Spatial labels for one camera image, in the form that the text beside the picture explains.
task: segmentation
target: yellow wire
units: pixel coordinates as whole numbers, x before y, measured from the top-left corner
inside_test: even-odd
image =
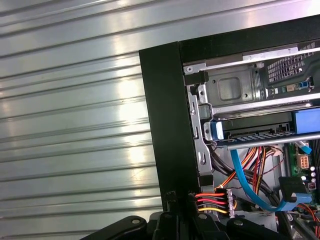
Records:
[[[265,164],[265,161],[266,161],[266,148],[263,146],[262,150],[263,150],[263,156],[262,156],[262,160],[260,162],[261,171],[263,171],[262,168],[263,168],[263,166]],[[255,193],[256,194],[258,194],[258,192],[259,192],[258,186],[259,186],[259,184],[260,184],[260,182],[262,180],[262,176],[263,176],[263,172],[260,173],[260,175],[258,177],[258,180],[257,180],[257,184],[256,184],[256,187],[255,187]]]
[[[254,149],[255,148],[252,148],[249,152],[249,154],[246,156],[246,158],[244,160],[242,160],[241,162],[241,166],[244,167],[244,165],[247,163],[247,161],[249,160],[249,158],[251,158],[251,156],[253,155],[254,153]],[[226,180],[224,180],[224,182],[221,184],[221,186],[225,186],[226,184],[228,184],[235,176],[234,174],[235,172],[233,172]]]
[[[222,214],[227,214],[227,211],[221,210],[219,208],[215,208],[215,207],[203,207],[203,208],[199,208],[198,211],[216,211]]]

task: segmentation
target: red wire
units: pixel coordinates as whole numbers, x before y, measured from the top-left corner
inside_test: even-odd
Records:
[[[199,193],[196,194],[195,197],[202,197],[202,196],[210,196],[210,197],[220,197],[226,195],[225,193]]]
[[[319,219],[316,217],[314,212],[307,205],[302,203],[302,204],[299,204],[298,207],[306,210],[307,212],[309,212],[312,215],[313,221],[319,223]],[[320,238],[320,227],[319,226],[315,226],[315,236],[317,238]]]
[[[207,198],[198,199],[197,202],[209,202],[209,203],[213,203],[213,204],[228,204],[225,201],[215,201],[215,200],[211,200],[211,199],[207,199]]]
[[[253,179],[252,179],[252,188],[253,188],[254,192],[256,192],[257,171],[258,171],[258,162],[260,159],[260,151],[261,151],[261,147],[259,147],[257,160],[256,160],[255,166],[254,166],[254,173],[253,173]]]

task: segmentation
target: black wire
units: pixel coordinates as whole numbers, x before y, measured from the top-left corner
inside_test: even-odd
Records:
[[[203,198],[203,199],[212,199],[212,200],[217,200],[217,199],[221,199],[221,200],[226,200],[225,197],[223,196],[198,196],[197,198]]]
[[[197,205],[198,207],[203,207],[203,206],[206,206],[206,205],[214,205],[218,208],[221,208],[221,209],[228,209],[226,206],[221,206],[221,205],[218,205],[218,204],[215,204],[215,203],[201,203],[199,205]]]

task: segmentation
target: wire bundle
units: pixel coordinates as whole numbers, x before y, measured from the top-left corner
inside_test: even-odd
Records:
[[[263,174],[265,170],[266,158],[267,158],[266,148],[264,146],[263,147],[260,146],[258,150],[257,160],[255,161],[255,165],[254,165],[254,172],[253,172],[253,179],[252,179],[252,189],[256,194],[259,193],[261,180],[263,178]]]
[[[306,204],[301,203],[299,204],[297,207],[302,208],[303,210],[307,211],[308,213],[310,213],[310,215],[312,216],[312,219],[315,223],[320,223],[320,220],[318,217],[316,217],[315,213],[311,210],[310,207],[308,207]],[[314,234],[315,236],[319,239],[320,238],[320,226],[315,226],[314,227]]]
[[[225,199],[225,193],[200,193],[195,195],[196,202],[198,203],[198,211],[216,211],[222,214],[228,213],[228,202],[221,201]]]
[[[276,147],[270,146],[271,149],[277,149],[280,150]],[[251,149],[248,150],[248,153],[246,155],[246,157],[244,158],[244,160],[241,162],[241,165],[243,166],[243,171],[244,171],[244,175],[246,180],[248,181],[249,184],[252,184],[253,182],[253,177],[254,177],[254,172],[252,170],[249,169],[245,169],[252,161],[254,164],[253,166],[255,167],[255,160],[257,159],[257,157],[255,157],[255,155],[258,152],[258,148],[257,147],[253,147]],[[268,157],[268,155],[271,155],[272,152],[267,151],[266,154],[266,158]],[[266,174],[268,172],[273,171],[276,167],[280,166],[280,164],[284,161],[285,159],[285,155],[283,155],[283,159],[280,161],[280,163],[276,166],[274,166],[272,169],[270,169],[269,171],[265,172],[262,171],[262,174]],[[233,178],[237,179],[235,170],[230,167],[229,165],[227,165],[213,150],[212,154],[211,154],[211,164],[212,167],[222,173],[223,175],[227,176],[228,178],[226,179],[226,181],[224,181],[219,187],[223,188],[224,186],[226,186]],[[261,177],[260,179],[261,183],[260,183],[260,190],[266,195],[266,197],[270,200],[271,204],[273,206],[277,206],[280,203],[280,200],[278,198],[278,196],[276,195],[276,193],[268,186],[268,184],[263,180],[263,178]],[[279,232],[285,236],[288,236],[289,239],[292,239],[292,230],[291,230],[291,225],[290,222],[288,220],[287,215],[284,212],[276,212],[275,215],[278,218],[278,222],[279,222]]]
[[[248,164],[252,161],[253,157],[256,155],[257,152],[257,148],[253,147],[250,150],[248,150],[244,160],[241,162],[241,165],[243,167],[243,169],[245,169]],[[228,183],[230,183],[230,181],[236,176],[236,171],[233,170],[233,172],[228,176],[228,178],[219,186],[219,188],[223,188],[225,187]]]

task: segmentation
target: green circuit board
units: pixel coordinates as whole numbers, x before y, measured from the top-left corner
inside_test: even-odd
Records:
[[[309,166],[314,166],[312,156],[309,154],[308,161]],[[302,169],[298,166],[297,163],[297,149],[296,145],[293,143],[289,144],[289,161],[291,167],[291,174],[294,177],[302,177],[305,176],[307,180],[305,181],[306,188],[308,189],[308,180],[310,179],[310,170],[309,169]],[[314,206],[318,210],[320,210],[320,203],[317,202],[317,190],[316,189],[309,189],[310,193],[312,194],[312,202],[310,203],[311,206]]]

